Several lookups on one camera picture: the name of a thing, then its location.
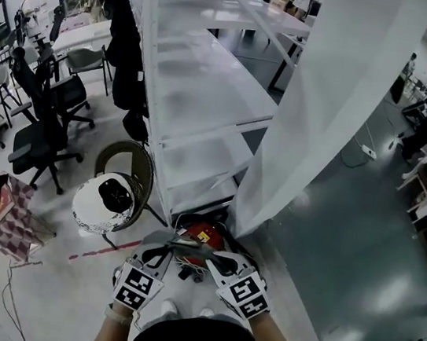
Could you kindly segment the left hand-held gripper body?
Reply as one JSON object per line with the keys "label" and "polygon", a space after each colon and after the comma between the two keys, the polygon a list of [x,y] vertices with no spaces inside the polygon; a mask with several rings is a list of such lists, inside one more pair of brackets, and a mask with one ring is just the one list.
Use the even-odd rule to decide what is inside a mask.
{"label": "left hand-held gripper body", "polygon": [[114,271],[113,299],[128,309],[141,311],[163,289],[171,258],[167,244],[140,244]]}

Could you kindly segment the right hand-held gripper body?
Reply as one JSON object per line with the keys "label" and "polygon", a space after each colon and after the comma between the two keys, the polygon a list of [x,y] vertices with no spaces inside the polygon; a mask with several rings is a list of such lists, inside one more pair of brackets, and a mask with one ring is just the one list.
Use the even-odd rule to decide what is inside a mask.
{"label": "right hand-held gripper body", "polygon": [[249,321],[270,311],[265,284],[256,271],[232,280],[225,287],[217,289],[216,294],[244,320]]}

